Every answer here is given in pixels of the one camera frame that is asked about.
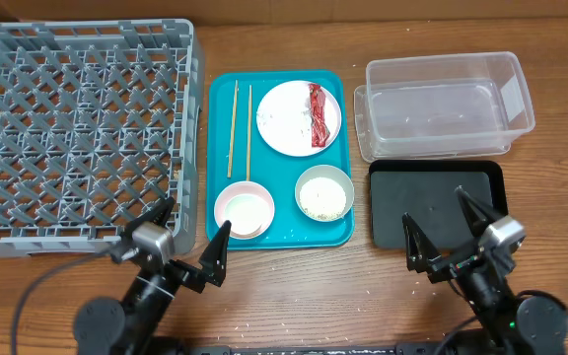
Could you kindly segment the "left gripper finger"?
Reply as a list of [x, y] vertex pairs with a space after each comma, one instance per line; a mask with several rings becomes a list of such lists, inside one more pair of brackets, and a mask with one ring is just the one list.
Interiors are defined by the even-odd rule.
[[228, 244], [232, 223], [226, 220], [199, 258], [204, 280], [220, 287], [226, 278]]
[[170, 219], [171, 213], [176, 205], [176, 200], [172, 197], [163, 198], [151, 210], [143, 213], [133, 221], [126, 224], [124, 236], [131, 237], [133, 232], [145, 222], [153, 223], [160, 227], [165, 227]]

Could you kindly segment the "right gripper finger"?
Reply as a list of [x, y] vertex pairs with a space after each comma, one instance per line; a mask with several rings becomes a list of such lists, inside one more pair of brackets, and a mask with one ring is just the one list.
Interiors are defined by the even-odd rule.
[[461, 185], [455, 189], [455, 194], [458, 197], [461, 212], [468, 228], [475, 238], [481, 237], [488, 226], [504, 217], [492, 206], [473, 198]]
[[409, 271], [430, 272], [441, 254], [415, 220], [404, 213], [401, 218], [405, 236], [406, 265]]

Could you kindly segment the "grey bowl with rice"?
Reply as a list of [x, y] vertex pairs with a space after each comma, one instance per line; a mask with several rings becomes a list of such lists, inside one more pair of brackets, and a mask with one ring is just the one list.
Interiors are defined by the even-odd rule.
[[312, 220], [328, 223], [345, 217], [354, 202], [354, 185], [342, 169], [317, 165], [305, 170], [295, 185], [295, 200]]

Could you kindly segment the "red snack wrapper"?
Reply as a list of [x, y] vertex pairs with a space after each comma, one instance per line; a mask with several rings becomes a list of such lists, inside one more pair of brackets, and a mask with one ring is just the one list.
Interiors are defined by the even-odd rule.
[[311, 113], [311, 143], [314, 148], [323, 148], [327, 144], [330, 132], [325, 123], [324, 107], [326, 96], [321, 85], [316, 83], [309, 84], [310, 91], [310, 113]]

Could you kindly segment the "white paper cup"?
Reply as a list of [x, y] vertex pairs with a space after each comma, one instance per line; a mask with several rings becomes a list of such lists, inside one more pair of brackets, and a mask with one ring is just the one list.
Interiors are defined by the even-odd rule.
[[268, 204], [254, 194], [233, 197], [224, 209], [225, 220], [230, 221], [231, 234], [235, 238], [252, 238], [269, 220]]

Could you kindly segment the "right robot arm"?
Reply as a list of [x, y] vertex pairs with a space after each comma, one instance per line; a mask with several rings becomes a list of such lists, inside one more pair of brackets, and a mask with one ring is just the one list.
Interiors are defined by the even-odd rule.
[[436, 354], [564, 354], [568, 307], [539, 290], [514, 293], [507, 276], [513, 253], [526, 237], [510, 215], [457, 187], [461, 212], [472, 239], [442, 255], [415, 220], [402, 218], [407, 269], [426, 273], [431, 283], [447, 282], [467, 301], [474, 316], [438, 343]]

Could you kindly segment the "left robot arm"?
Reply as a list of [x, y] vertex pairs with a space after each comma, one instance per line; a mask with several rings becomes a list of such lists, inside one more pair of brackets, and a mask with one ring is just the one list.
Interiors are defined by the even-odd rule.
[[165, 198], [125, 225], [109, 254], [116, 263], [132, 261], [140, 271], [121, 300], [98, 297], [78, 311], [73, 334], [80, 354], [188, 352], [181, 340], [155, 331], [181, 287], [201, 293], [208, 283], [222, 285], [232, 223], [223, 223], [195, 267], [174, 259], [174, 235], [167, 222], [175, 205], [173, 198]]

